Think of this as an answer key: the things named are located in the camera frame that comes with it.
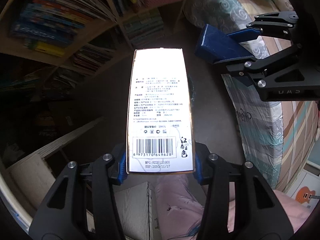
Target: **metal screw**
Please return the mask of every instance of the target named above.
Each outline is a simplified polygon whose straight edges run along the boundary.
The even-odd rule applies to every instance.
[[[102,159],[104,159],[105,161],[109,161],[112,159],[112,155],[110,153],[106,153],[102,156]]]
[[[266,82],[264,80],[259,80],[258,81],[258,87],[264,88],[266,86]]]
[[[248,169],[251,169],[253,167],[253,163],[252,162],[245,162],[244,166],[246,166]]]
[[[214,154],[214,153],[211,153],[209,155],[209,159],[212,160],[212,161],[216,161],[218,160],[218,155]]]
[[[77,166],[77,163],[75,161],[72,161],[72,162],[68,163],[68,168],[70,168],[70,169],[72,169],[72,168],[74,168],[76,166]]]
[[[247,61],[246,63],[244,63],[245,67],[250,67],[252,65],[252,63],[250,61]]]

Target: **patterned bedsheet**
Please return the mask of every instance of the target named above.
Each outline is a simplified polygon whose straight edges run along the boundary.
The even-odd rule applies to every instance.
[[[283,4],[291,9],[287,0]],[[278,7],[272,0],[187,0],[184,14],[195,26],[209,23],[230,33],[245,28],[257,14],[279,11]],[[289,47],[290,41],[259,37],[241,45],[265,58]],[[253,85],[246,87],[228,74],[222,78],[235,107],[246,160],[257,166],[272,188],[286,191],[313,147],[316,103],[262,102]]]

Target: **barcode number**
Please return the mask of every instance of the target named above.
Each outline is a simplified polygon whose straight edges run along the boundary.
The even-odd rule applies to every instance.
[[[133,140],[134,158],[176,157],[175,138],[133,138]]]

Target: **pink blanket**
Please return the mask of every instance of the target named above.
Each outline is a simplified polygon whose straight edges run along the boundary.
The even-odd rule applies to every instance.
[[[274,192],[296,232],[310,215],[309,209],[280,191]],[[230,190],[230,200],[234,199],[233,194],[234,190]],[[162,239],[196,239],[204,207],[189,192],[187,176],[185,174],[159,176],[156,198]],[[229,232],[234,228],[235,205],[235,200],[230,201]]]

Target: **cardboard box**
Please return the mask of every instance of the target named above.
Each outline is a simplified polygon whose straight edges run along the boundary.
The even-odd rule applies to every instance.
[[[61,135],[65,135],[90,120],[80,112],[74,101],[52,101],[48,103],[54,123]]]
[[[136,50],[128,106],[127,172],[193,172],[194,147],[182,49]]]

